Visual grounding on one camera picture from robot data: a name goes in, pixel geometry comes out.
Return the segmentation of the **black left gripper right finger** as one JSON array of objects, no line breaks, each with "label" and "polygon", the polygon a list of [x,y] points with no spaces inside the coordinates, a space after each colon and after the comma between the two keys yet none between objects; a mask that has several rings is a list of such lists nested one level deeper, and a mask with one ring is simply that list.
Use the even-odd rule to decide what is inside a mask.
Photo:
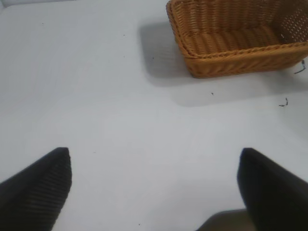
[{"label": "black left gripper right finger", "polygon": [[308,183],[253,148],[240,155],[237,182],[258,231],[306,231]]}]

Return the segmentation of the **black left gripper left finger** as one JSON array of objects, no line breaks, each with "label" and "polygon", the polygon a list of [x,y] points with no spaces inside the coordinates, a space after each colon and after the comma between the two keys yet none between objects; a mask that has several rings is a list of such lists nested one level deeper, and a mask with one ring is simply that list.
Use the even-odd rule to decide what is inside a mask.
[{"label": "black left gripper left finger", "polygon": [[51,231],[71,185],[69,149],[58,147],[0,184],[0,229]]}]

